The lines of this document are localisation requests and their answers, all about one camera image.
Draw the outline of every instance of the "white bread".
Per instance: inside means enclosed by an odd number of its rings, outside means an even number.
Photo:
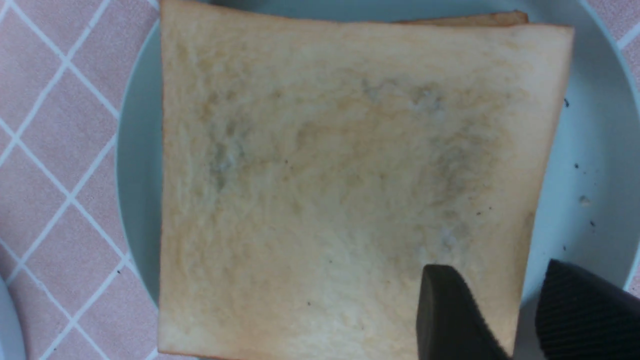
[[[510,352],[572,38],[163,0],[159,351],[415,360],[428,262]]]

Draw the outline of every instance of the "crumb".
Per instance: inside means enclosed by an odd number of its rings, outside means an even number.
[[[580,202],[580,205],[582,205],[583,208],[586,208],[591,205],[591,200],[589,200],[589,198],[586,197],[585,195],[581,196],[578,199],[578,201]]]

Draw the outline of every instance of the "table surface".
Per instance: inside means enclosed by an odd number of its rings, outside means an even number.
[[[640,81],[640,0],[590,3]],[[158,8],[0,0],[0,275],[29,359],[187,359],[157,353],[113,175],[123,93]]]

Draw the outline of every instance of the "pink tablecloth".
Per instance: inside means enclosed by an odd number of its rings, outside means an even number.
[[[591,4],[640,80],[640,1]],[[175,359],[157,354],[113,177],[118,111],[157,0],[0,9],[0,275],[28,357]]]

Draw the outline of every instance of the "plate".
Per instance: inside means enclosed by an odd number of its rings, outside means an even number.
[[[640,235],[640,119],[633,77],[593,9],[556,0],[229,0],[243,10],[339,21],[393,21],[518,9],[531,22],[576,30],[571,77],[541,192],[524,282],[515,357],[539,359],[533,327],[550,258],[571,261],[626,288]],[[127,88],[116,154],[120,214],[142,281],[157,303],[162,193],[159,28]]]
[[[25,360],[22,331],[9,291],[0,278],[0,360]]]

